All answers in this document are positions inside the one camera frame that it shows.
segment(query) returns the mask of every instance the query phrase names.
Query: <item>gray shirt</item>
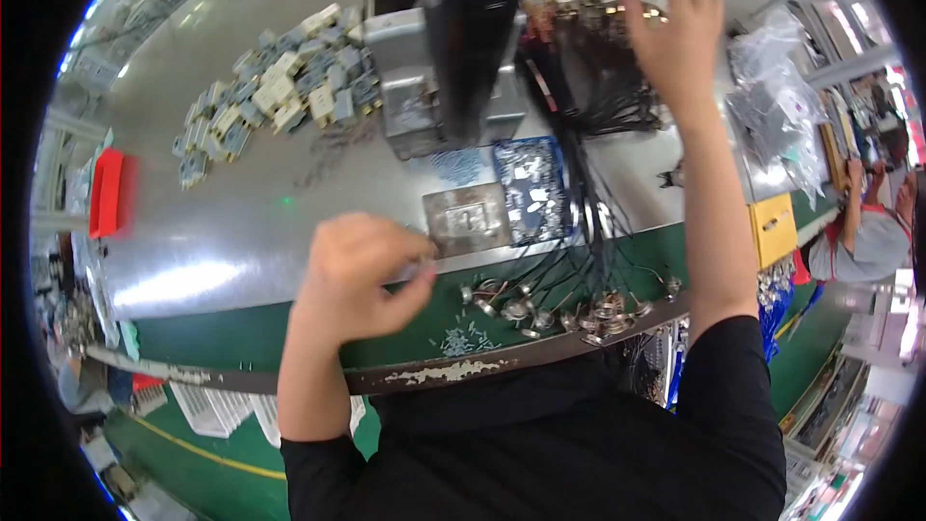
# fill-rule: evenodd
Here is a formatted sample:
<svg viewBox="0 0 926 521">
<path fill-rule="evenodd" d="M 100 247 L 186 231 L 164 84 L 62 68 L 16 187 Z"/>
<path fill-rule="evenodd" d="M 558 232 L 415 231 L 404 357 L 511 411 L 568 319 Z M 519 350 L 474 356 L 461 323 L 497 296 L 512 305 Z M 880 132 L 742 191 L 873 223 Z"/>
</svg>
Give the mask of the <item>gray shirt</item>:
<svg viewBox="0 0 926 521">
<path fill-rule="evenodd" d="M 862 210 L 855 253 L 845 249 L 841 239 L 833 245 L 823 236 L 810 248 L 807 271 L 820 280 L 879 280 L 903 264 L 910 249 L 908 232 L 893 210 L 885 209 L 883 214 Z"/>
</svg>

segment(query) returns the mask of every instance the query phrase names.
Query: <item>workbench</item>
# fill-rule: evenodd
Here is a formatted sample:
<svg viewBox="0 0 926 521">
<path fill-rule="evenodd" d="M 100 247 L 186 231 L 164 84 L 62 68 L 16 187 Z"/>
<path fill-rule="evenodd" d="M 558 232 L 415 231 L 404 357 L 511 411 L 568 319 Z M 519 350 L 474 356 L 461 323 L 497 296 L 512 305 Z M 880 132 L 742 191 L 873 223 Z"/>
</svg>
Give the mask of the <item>workbench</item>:
<svg viewBox="0 0 926 521">
<path fill-rule="evenodd" d="M 214 165 L 208 178 L 189 191 L 178 185 L 170 142 L 182 126 L 190 101 L 257 42 L 266 27 L 284 31 L 333 0 L 301 0 L 260 16 L 234 17 L 266 0 L 190 0 L 136 52 L 114 86 L 110 119 L 115 146 L 137 160 L 132 223 L 106 240 L 107 257 L 94 273 L 105 286 L 113 318 L 136 322 L 143 358 L 177 365 L 240 371 L 275 371 L 283 344 L 289 302 L 299 286 L 312 230 L 335 214 L 363 210 L 426 230 L 422 196 L 462 187 L 459 172 L 428 158 L 400 162 L 380 134 L 375 113 L 364 128 L 369 137 L 327 165 L 323 178 L 307 185 L 309 149 L 318 129 L 308 123 L 290 136 L 254 133 L 241 158 Z M 337 0 L 342 5 L 359 0 Z M 186 53 L 204 53 L 196 58 Z M 747 203 L 793 190 L 783 169 L 763 169 L 747 151 L 742 130 L 732 124 L 724 102 L 732 88 L 722 51 L 714 96 Z M 515 137 L 549 135 L 530 109 Z M 642 299 L 659 300 L 664 290 L 654 274 L 677 276 L 684 269 L 682 190 L 661 189 L 658 174 L 676 167 L 681 143 L 671 126 L 655 133 L 626 133 L 589 141 L 589 155 L 620 203 L 631 237 L 619 242 L 632 260 L 621 264 L 627 284 Z M 496 180 L 489 150 L 461 155 L 467 182 Z M 826 163 L 817 166 L 826 173 Z M 555 242 L 533 246 L 540 254 Z M 493 345 L 525 342 L 510 323 L 465 317 L 459 286 L 477 274 L 511 273 L 506 262 L 522 249 L 498 248 L 439 260 L 441 276 L 428 308 L 400 334 L 348 345 L 347 368 L 369 368 L 443 358 L 439 343 L 447 329 L 490 330 Z"/>
</svg>

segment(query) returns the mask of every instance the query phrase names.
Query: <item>clear plastic bag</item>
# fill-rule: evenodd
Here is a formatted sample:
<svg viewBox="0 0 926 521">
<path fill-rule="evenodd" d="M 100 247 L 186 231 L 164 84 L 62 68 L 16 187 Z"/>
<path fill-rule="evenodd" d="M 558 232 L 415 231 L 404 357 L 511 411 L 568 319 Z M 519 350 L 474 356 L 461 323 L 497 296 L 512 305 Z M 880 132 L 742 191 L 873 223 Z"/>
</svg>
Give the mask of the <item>clear plastic bag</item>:
<svg viewBox="0 0 926 521">
<path fill-rule="evenodd" d="M 782 165 L 811 207 L 822 195 L 814 138 L 816 125 L 829 121 L 813 87 L 788 56 L 803 40 L 804 27 L 783 8 L 774 9 L 754 33 L 729 45 L 736 81 L 727 96 L 733 114 L 749 129 L 747 143 L 766 167 Z"/>
<path fill-rule="evenodd" d="M 752 149 L 763 165 L 785 155 L 805 137 L 814 137 L 826 111 L 816 91 L 804 82 L 787 57 L 764 72 L 765 79 L 744 83 L 727 100 L 736 117 L 752 132 Z"/>
<path fill-rule="evenodd" d="M 769 11 L 762 27 L 730 41 L 730 66 L 737 85 L 772 76 L 788 53 L 801 44 L 804 26 L 784 8 Z"/>
</svg>

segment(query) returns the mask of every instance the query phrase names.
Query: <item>black shirt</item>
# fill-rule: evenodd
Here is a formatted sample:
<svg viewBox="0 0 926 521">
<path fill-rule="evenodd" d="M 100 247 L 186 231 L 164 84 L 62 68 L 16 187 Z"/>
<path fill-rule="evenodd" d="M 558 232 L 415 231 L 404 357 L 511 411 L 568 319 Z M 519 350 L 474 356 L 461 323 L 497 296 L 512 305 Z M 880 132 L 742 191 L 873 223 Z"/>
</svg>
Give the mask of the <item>black shirt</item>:
<svg viewBox="0 0 926 521">
<path fill-rule="evenodd" d="M 605 353 L 377 397 L 378 452 L 284 440 L 302 519 L 777 519 L 784 451 L 758 321 L 692 346 L 677 414 L 615 386 Z"/>
</svg>

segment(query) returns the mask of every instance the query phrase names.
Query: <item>worker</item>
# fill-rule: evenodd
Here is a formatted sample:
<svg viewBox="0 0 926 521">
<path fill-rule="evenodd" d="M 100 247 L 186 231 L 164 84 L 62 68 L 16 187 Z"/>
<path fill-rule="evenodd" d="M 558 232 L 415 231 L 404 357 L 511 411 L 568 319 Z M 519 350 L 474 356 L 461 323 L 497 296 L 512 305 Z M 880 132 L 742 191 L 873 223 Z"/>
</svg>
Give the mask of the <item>worker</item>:
<svg viewBox="0 0 926 521">
<path fill-rule="evenodd" d="M 885 163 L 872 166 L 872 184 L 862 199 L 862 162 L 850 159 L 849 199 L 845 209 L 826 228 L 808 241 L 794 258 L 795 283 L 801 279 L 839 282 L 870 282 L 897 271 L 910 251 L 913 204 L 917 181 L 914 172 L 904 178 L 894 209 L 878 201 L 885 181 Z"/>
<path fill-rule="evenodd" d="M 277 387 L 294 519 L 778 519 L 785 460 L 756 301 L 749 215 L 711 93 L 723 0 L 668 0 L 651 26 L 623 0 L 643 73 L 685 156 L 691 348 L 676 413 L 622 392 L 593 350 L 441 388 L 370 398 L 366 462 L 349 436 L 338 350 L 401 330 L 429 301 L 424 236 L 367 214 L 318 226 Z"/>
</svg>

